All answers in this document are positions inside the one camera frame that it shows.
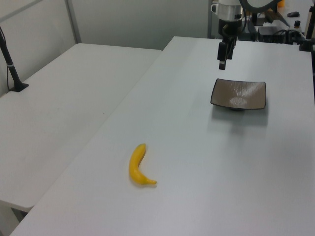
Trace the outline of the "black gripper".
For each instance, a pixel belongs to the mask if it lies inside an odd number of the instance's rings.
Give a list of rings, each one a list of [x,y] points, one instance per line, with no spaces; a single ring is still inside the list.
[[[237,36],[240,33],[241,26],[242,20],[225,21],[219,19],[219,35],[222,36],[222,41],[219,43],[217,56],[217,60],[219,61],[219,70],[225,70],[226,59],[232,59],[233,50],[235,48]]]

